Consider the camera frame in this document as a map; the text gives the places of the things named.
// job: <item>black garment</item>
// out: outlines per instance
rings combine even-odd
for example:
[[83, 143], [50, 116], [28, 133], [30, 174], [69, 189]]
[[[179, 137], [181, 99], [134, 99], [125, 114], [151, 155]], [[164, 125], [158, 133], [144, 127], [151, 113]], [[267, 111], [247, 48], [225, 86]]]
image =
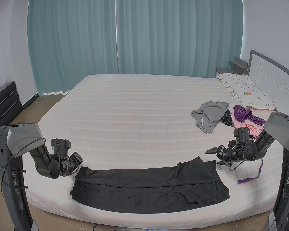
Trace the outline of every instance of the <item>black garment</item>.
[[232, 116], [230, 113], [230, 110], [227, 110], [224, 114], [224, 116], [220, 119], [220, 121], [223, 124], [226, 124], [228, 126], [234, 127], [233, 122], [232, 122]]
[[84, 205], [120, 213], [172, 213], [230, 198], [216, 161], [203, 162], [200, 157], [176, 167], [96, 171], [81, 167], [70, 194]]

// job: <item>pillowcase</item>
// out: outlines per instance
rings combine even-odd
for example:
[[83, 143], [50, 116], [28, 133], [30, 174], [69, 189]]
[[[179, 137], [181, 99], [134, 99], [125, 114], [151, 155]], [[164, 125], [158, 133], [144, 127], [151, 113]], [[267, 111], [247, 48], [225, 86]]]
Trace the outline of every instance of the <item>pillowcase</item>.
[[261, 91], [248, 75], [224, 73], [216, 78], [221, 80], [242, 107], [269, 110], [276, 108], [272, 99]]

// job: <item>teal curtain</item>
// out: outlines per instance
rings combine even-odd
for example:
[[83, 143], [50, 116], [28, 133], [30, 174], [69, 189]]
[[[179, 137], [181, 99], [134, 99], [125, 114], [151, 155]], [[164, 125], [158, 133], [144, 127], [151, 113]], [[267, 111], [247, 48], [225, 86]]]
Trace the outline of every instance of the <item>teal curtain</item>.
[[114, 0], [30, 0], [27, 30], [39, 94], [118, 73]]
[[27, 33], [42, 94], [90, 74], [214, 78], [240, 57], [242, 27], [242, 0], [30, 0]]
[[119, 73], [214, 78], [240, 57], [242, 0], [117, 0]]

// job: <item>pink garment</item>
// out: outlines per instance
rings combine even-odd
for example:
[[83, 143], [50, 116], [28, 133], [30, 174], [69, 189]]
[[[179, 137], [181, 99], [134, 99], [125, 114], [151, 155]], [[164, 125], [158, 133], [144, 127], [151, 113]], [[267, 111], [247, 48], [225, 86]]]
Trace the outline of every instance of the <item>pink garment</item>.
[[250, 129], [250, 135], [253, 137], [257, 137], [262, 132], [262, 127], [254, 122], [250, 121], [249, 119], [244, 120], [243, 122], [239, 122], [235, 119], [234, 110], [230, 111], [232, 116], [232, 122], [234, 127], [237, 128], [244, 128], [248, 127]]

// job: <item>gray cloth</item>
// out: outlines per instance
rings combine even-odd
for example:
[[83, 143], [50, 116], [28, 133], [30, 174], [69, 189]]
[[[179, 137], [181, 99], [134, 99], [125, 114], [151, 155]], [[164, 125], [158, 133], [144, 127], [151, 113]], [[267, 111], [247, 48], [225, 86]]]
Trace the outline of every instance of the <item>gray cloth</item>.
[[228, 103], [210, 100], [203, 103], [199, 109], [192, 110], [192, 117], [196, 120], [196, 125], [204, 133], [211, 134], [228, 108]]

